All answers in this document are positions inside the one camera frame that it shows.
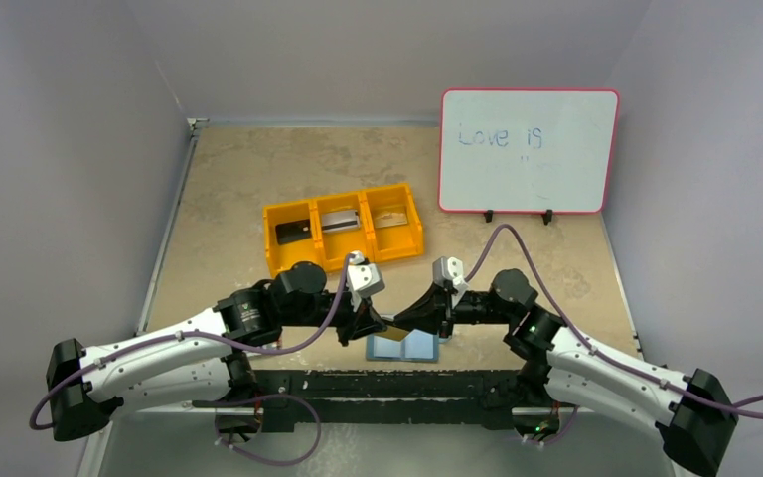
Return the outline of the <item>blue card holder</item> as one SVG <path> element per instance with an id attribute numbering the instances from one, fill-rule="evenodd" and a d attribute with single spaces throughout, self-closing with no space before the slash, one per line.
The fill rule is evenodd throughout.
<path id="1" fill-rule="evenodd" d="M 437 363 L 439 355 L 439 338 L 418 330 L 401 341 L 372 335 L 365 352 L 368 361 L 379 362 Z"/>

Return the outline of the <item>gold magnetic stripe card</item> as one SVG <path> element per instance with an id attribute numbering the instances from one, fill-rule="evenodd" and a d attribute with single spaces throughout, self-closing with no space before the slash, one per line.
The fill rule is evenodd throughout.
<path id="1" fill-rule="evenodd" d="M 395 221 L 375 221 L 373 218 L 374 227 L 376 229 L 385 229 L 385 228 L 391 228 L 391 227 L 398 227 L 398 226 L 404 226 L 408 224 L 408 218 L 406 213 L 406 219 L 405 220 L 395 220 Z"/>

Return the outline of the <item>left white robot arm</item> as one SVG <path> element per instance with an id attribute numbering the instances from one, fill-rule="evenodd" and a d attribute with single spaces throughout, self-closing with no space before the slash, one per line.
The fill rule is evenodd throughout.
<path id="1" fill-rule="evenodd" d="M 337 290 L 326 284 L 319 265 L 301 261 L 155 332 L 98 346 L 63 340 L 53 349 L 41 402 L 54 440 L 77 440 L 129 412 L 175 402 L 243 406 L 263 393 L 250 355 L 298 352 L 328 327 L 343 346 L 385 330 L 371 300 L 384 289 L 375 264 L 351 254 Z"/>

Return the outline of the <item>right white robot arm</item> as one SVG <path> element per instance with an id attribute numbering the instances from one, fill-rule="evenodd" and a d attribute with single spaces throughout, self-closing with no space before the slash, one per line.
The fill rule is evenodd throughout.
<path id="1" fill-rule="evenodd" d="M 441 279 L 396 314 L 395 327 L 441 337 L 458 324 L 498 324 L 503 341 L 524 364 L 521 397 L 571 403 L 657 436 L 675 464 L 714 476 L 738 423 L 718 378 L 651 365 L 584 334 L 537 304 L 537 291 L 518 269 L 500 271 L 487 291 L 456 291 Z"/>

